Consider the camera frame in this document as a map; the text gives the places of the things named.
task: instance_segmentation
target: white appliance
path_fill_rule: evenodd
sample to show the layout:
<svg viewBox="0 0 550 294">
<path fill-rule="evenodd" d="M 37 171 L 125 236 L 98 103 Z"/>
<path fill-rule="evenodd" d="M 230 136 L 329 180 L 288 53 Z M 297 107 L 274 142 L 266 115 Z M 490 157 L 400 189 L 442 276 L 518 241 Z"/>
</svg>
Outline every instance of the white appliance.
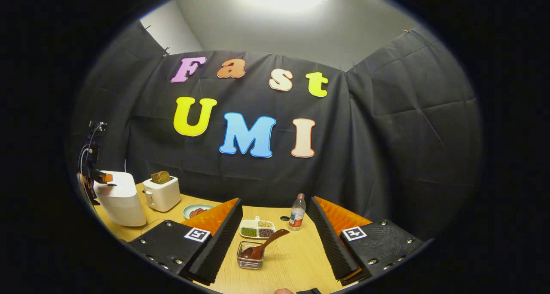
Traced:
<svg viewBox="0 0 550 294">
<path fill-rule="evenodd" d="M 152 179 L 143 181 L 145 198 L 149 207 L 160 212 L 172 209 L 181 200 L 179 183 L 176 177 L 170 176 L 170 181 L 163 184 L 153 182 Z"/>
<path fill-rule="evenodd" d="M 134 177 L 125 172 L 102 171 L 113 175 L 109 183 L 94 181 L 94 192 L 113 222 L 123 226 L 142 226 L 147 219 L 138 198 Z"/>
</svg>

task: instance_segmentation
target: hand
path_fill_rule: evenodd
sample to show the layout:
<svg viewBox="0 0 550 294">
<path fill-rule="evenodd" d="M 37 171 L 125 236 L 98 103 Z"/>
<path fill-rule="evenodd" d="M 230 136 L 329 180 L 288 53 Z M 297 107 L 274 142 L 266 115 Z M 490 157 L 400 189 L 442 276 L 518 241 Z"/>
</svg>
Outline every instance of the hand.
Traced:
<svg viewBox="0 0 550 294">
<path fill-rule="evenodd" d="M 280 288 L 279 290 L 276 290 L 274 294 L 294 294 L 287 288 Z"/>
</svg>

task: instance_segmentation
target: wooden table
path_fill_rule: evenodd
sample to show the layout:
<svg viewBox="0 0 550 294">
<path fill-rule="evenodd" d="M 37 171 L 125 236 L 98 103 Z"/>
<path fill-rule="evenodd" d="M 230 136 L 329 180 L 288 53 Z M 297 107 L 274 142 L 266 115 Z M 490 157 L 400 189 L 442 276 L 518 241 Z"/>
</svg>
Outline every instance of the wooden table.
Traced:
<svg viewBox="0 0 550 294">
<path fill-rule="evenodd" d="M 181 202 L 175 207 L 167 212 L 159 212 L 147 206 L 145 194 L 142 192 L 143 185 L 136 184 L 136 188 L 147 218 L 147 224 L 144 226 L 117 225 L 107 216 L 102 206 L 94 206 L 107 228 L 117 238 L 126 241 L 135 239 L 162 220 L 183 222 L 185 218 L 182 211 L 186 206 L 192 204 L 216 206 L 219 204 L 219 202 L 181 194 Z M 282 221 L 280 217 L 289 216 L 290 208 L 242 206 L 242 214 L 245 219 L 254 219 L 255 216 L 260 216 L 261 220 L 273 222 L 277 229 L 286 229 L 288 221 Z M 260 270 L 243 269 L 238 266 L 236 252 L 239 243 L 243 240 L 265 241 L 265 239 L 246 239 L 237 231 L 218 271 L 216 282 L 210 286 L 198 284 L 226 294 L 273 294 L 278 288 L 288 288 L 293 292 L 318 288 L 322 294 L 328 294 L 357 284 L 354 282 L 343 287 L 334 279 L 315 224 L 308 215 L 304 216 L 300 231 L 291 232 L 269 245 L 265 252 L 263 267 Z"/>
</svg>

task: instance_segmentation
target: bottle label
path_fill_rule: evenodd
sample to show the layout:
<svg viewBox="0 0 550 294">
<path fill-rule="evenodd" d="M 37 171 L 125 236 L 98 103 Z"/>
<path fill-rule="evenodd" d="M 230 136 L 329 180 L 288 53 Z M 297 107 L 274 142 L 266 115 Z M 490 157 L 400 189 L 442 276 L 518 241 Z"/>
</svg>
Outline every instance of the bottle label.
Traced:
<svg viewBox="0 0 550 294">
<path fill-rule="evenodd" d="M 288 223 L 290 224 L 290 226 L 298 227 L 302 225 L 303 218 L 304 214 L 295 214 L 294 212 L 291 212 L 290 221 Z"/>
</svg>

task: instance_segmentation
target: blue letter m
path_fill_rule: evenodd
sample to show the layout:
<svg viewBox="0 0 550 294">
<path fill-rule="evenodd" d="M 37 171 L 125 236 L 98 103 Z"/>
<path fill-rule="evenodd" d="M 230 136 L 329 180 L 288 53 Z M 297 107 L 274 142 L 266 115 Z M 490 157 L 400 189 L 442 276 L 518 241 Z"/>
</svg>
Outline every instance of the blue letter m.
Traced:
<svg viewBox="0 0 550 294">
<path fill-rule="evenodd" d="M 235 154 L 237 149 L 233 143 L 236 139 L 241 154 L 246 153 L 252 142 L 254 142 L 254 147 L 250 150 L 252 156 L 271 157 L 273 155 L 269 149 L 269 141 L 271 139 L 271 129 L 277 123 L 275 119 L 270 116 L 260 116 L 248 130 L 242 114 L 228 112 L 223 117 L 227 120 L 227 130 L 223 146 L 220 147 L 221 153 Z"/>
</svg>

